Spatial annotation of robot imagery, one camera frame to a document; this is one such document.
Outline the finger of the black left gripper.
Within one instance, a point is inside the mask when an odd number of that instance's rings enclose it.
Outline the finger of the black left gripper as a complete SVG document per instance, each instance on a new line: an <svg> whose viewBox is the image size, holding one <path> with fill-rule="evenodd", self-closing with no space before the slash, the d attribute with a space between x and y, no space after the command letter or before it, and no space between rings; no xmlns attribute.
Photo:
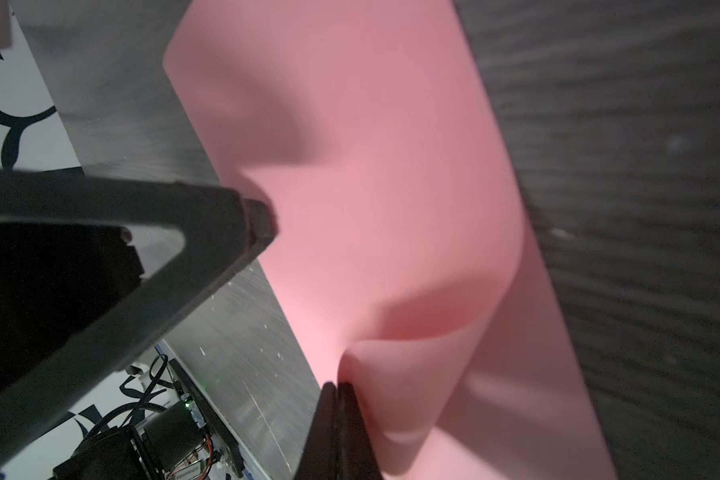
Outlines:
<svg viewBox="0 0 720 480"><path fill-rule="evenodd" d="M179 232L179 253L128 288L102 234ZM267 207L213 186L0 170L0 470L273 240Z"/></svg>

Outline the pink paper sheet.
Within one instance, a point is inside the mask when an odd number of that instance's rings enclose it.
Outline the pink paper sheet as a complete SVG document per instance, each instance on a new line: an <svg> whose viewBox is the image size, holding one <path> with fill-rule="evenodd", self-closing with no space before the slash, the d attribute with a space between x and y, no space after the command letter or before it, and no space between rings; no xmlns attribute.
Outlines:
<svg viewBox="0 0 720 480"><path fill-rule="evenodd" d="M452 2L195 1L163 66L388 477L615 477Z"/></svg>

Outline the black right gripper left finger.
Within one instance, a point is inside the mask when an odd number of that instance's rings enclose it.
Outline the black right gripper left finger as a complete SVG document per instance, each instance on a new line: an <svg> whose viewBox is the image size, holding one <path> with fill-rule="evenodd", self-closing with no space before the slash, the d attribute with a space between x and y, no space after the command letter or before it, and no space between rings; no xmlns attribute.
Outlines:
<svg viewBox="0 0 720 480"><path fill-rule="evenodd" d="M337 478L337 387L323 385L294 480Z"/></svg>

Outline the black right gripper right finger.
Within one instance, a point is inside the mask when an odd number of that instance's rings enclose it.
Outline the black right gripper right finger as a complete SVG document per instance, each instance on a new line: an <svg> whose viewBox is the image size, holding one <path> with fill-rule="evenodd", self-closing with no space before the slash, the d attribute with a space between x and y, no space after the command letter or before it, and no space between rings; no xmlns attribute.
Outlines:
<svg viewBox="0 0 720 480"><path fill-rule="evenodd" d="M382 480L362 410L351 383L343 382L338 385L337 408L337 478Z"/></svg>

